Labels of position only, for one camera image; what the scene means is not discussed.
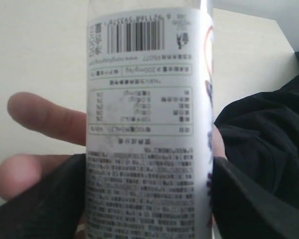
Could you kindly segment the black sleeved forearm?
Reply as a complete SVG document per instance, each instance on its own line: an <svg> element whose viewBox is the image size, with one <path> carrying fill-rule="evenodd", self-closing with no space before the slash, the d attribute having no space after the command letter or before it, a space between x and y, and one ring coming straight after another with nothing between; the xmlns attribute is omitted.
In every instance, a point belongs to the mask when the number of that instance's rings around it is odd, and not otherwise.
<svg viewBox="0 0 299 239"><path fill-rule="evenodd" d="M299 209L299 74L227 105L215 120L229 162Z"/></svg>

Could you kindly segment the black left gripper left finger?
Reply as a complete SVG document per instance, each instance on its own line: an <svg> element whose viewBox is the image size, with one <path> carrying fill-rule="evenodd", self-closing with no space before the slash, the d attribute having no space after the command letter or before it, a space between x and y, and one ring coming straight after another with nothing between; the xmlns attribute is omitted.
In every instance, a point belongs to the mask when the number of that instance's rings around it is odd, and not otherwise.
<svg viewBox="0 0 299 239"><path fill-rule="evenodd" d="M86 156L74 154L0 206L0 239L72 239L85 204Z"/></svg>

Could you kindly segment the person's open bare hand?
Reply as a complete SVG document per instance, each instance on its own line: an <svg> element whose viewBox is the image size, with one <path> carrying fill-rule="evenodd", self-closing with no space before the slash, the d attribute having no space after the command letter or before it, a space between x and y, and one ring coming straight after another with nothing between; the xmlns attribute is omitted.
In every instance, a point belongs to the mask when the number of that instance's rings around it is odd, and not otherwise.
<svg viewBox="0 0 299 239"><path fill-rule="evenodd" d="M57 105L30 92L13 94L7 102L10 117L24 128L47 137L84 146L86 114ZM52 172L65 154L15 154L0 164L0 198L10 200Z"/></svg>

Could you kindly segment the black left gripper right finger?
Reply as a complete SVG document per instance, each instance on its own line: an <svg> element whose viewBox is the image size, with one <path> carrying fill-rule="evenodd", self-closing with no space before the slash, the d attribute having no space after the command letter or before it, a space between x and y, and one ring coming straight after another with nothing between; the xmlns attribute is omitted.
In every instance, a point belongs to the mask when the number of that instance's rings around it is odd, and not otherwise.
<svg viewBox="0 0 299 239"><path fill-rule="evenodd" d="M221 157L213 164L213 215L223 239L299 239L299 210Z"/></svg>

